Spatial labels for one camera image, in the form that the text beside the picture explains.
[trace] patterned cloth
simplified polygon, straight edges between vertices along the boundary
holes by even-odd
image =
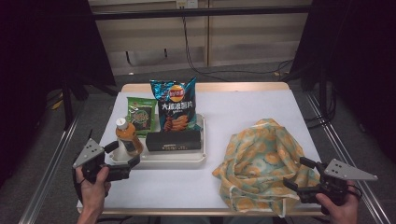
[[[280,217],[299,200],[284,187],[283,178],[295,178],[300,187],[315,186],[319,176],[299,163],[303,149],[289,132],[273,119],[231,137],[224,162],[213,171],[221,180],[219,194],[233,211],[268,211]]]

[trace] snack package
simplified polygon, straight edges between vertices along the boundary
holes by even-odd
[[[177,81],[150,81],[152,93],[158,101],[162,132],[199,130],[195,114],[195,82],[196,77],[184,84]]]
[[[146,136],[155,131],[155,105],[156,99],[137,97],[128,98],[127,120],[136,128],[136,134]]]

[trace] hand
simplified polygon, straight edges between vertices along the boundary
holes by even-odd
[[[354,186],[354,182],[348,180],[348,185]],[[355,188],[348,187],[348,190],[356,192]],[[326,195],[318,193],[316,195],[321,205],[327,208],[330,213],[330,222],[332,224],[357,224],[358,223],[358,198],[348,193],[345,197],[345,203],[341,206],[335,205]]]
[[[108,167],[103,167],[96,176],[96,182],[90,183],[84,179],[81,167],[76,168],[77,182],[81,183],[82,201],[84,202],[78,223],[96,223],[102,214],[106,192],[111,188],[111,183],[106,182]]]

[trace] bottle cap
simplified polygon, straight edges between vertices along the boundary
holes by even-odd
[[[117,128],[121,130],[125,130],[128,128],[128,122],[126,119],[120,118],[116,120]]]

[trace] plastic bottle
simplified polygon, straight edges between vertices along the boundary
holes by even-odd
[[[142,153],[143,144],[136,135],[136,128],[126,119],[117,119],[116,135],[119,140],[120,148],[125,148],[128,155],[135,157]]]

